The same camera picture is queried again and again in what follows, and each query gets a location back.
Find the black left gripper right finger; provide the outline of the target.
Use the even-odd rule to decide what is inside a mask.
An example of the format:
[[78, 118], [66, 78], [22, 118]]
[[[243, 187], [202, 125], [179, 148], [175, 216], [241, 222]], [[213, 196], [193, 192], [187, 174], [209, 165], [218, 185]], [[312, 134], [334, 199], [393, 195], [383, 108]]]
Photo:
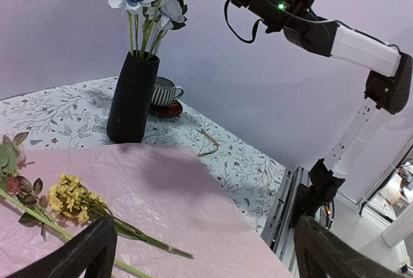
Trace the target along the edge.
[[300, 277], [401, 277], [357, 252], [310, 216], [294, 229], [294, 247]]

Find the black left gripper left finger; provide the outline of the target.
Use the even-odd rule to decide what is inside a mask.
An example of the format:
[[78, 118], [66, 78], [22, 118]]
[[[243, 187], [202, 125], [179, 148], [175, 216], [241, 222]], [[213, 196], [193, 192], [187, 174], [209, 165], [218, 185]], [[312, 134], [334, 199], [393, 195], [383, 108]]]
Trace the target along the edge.
[[111, 277], [116, 246], [113, 219], [102, 217], [56, 251], [9, 277]]

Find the yellow small flower sprig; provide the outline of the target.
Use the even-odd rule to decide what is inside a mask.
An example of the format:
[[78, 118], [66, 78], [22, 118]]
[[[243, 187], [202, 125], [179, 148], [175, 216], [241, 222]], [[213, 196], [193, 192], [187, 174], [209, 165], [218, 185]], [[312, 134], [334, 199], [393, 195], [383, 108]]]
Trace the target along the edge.
[[191, 253], [175, 248], [155, 239], [135, 226], [116, 217], [107, 202], [99, 194], [82, 184], [82, 179], [60, 174], [59, 181], [53, 184], [47, 195], [48, 205], [56, 215], [62, 215], [79, 224], [91, 223], [99, 218], [109, 217], [113, 221], [117, 234], [133, 241], [141, 241], [168, 253], [193, 259]]

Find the pink wrapping paper sheet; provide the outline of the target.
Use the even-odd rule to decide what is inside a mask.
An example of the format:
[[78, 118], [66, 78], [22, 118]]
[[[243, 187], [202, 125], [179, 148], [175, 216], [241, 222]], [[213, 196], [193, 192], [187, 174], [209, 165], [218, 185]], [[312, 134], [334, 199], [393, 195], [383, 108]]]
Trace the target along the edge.
[[143, 144], [27, 150], [22, 174], [44, 190], [61, 173], [82, 179], [115, 216], [186, 259], [119, 238], [116, 257], [152, 277], [290, 277], [288, 268], [189, 147]]

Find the light blue hydrangea stem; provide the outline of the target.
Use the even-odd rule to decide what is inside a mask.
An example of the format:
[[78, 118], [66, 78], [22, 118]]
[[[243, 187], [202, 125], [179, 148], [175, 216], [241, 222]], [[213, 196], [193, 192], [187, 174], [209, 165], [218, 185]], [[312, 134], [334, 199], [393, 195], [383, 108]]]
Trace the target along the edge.
[[186, 0], [124, 0], [132, 14], [134, 52], [139, 59], [144, 53], [157, 54], [167, 32], [186, 26]]

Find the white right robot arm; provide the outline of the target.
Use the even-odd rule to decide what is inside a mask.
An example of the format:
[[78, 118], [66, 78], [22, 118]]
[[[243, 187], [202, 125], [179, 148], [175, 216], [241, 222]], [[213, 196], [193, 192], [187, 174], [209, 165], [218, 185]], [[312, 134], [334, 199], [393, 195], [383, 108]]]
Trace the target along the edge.
[[315, 0], [227, 0], [246, 8], [267, 34], [282, 32], [296, 46], [316, 55], [340, 59], [369, 70], [364, 103], [337, 144], [311, 168], [311, 177], [349, 173], [378, 129], [406, 106], [412, 80], [412, 58], [337, 19], [312, 10]]

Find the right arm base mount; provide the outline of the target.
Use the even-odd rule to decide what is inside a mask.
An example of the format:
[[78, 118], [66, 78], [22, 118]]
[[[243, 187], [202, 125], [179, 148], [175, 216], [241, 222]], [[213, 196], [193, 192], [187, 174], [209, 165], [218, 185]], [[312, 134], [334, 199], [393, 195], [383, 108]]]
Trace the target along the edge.
[[319, 159], [308, 173], [311, 185], [300, 184], [294, 201], [290, 227], [295, 228], [303, 215], [314, 217], [317, 209], [331, 203], [339, 188], [345, 182], [344, 178], [334, 177], [324, 159]]

